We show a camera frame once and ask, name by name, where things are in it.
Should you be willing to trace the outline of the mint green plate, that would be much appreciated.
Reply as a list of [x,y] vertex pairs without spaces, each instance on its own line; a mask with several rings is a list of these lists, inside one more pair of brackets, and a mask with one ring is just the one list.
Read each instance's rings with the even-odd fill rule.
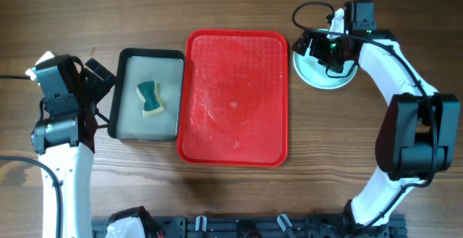
[[[328,33],[327,29],[319,29],[318,32],[320,30]],[[351,74],[348,74],[347,72],[353,64],[352,61],[348,61],[344,65],[344,72],[342,74],[335,74],[331,71],[326,74],[325,67],[318,64],[315,57],[308,55],[300,56],[293,52],[292,60],[299,77],[308,85],[321,90],[334,90],[347,85],[354,78],[358,70],[357,67]]]

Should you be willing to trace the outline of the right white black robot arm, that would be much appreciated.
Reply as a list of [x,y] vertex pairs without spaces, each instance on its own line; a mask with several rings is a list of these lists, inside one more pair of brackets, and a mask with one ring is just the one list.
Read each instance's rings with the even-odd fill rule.
[[375,141],[377,167],[335,224],[342,236],[377,235],[406,195],[426,188],[436,173],[450,167],[460,102],[427,84],[388,30],[306,30],[292,50],[294,58],[323,66],[332,80],[341,78],[344,64],[351,62],[373,79],[388,105]]

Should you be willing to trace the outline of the green yellow sponge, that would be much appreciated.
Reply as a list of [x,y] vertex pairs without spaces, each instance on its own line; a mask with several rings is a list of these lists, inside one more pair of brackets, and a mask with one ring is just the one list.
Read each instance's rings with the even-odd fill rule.
[[143,116],[153,116],[164,111],[163,104],[158,98],[156,81],[145,81],[138,84],[137,94],[143,102]]

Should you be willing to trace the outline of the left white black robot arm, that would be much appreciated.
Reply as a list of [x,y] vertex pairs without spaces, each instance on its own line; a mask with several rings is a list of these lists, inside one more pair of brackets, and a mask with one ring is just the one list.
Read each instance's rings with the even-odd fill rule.
[[43,181],[43,237],[94,237],[90,175],[98,102],[116,84],[116,76],[95,59],[83,63],[69,54],[47,51],[27,72],[41,87],[41,113],[31,142]]

